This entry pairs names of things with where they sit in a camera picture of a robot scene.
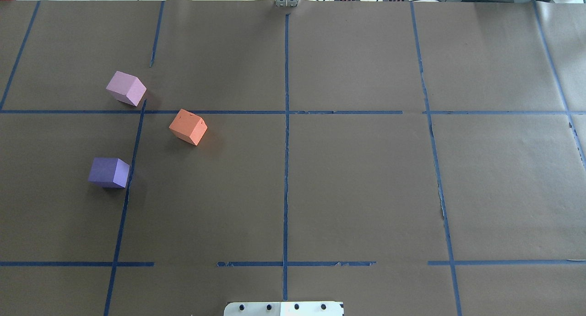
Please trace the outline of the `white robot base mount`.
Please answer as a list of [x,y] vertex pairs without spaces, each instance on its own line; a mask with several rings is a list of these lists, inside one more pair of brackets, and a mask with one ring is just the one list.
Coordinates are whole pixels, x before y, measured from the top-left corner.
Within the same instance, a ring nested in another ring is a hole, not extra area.
[[228,303],[224,316],[343,316],[345,308],[336,301],[275,301]]

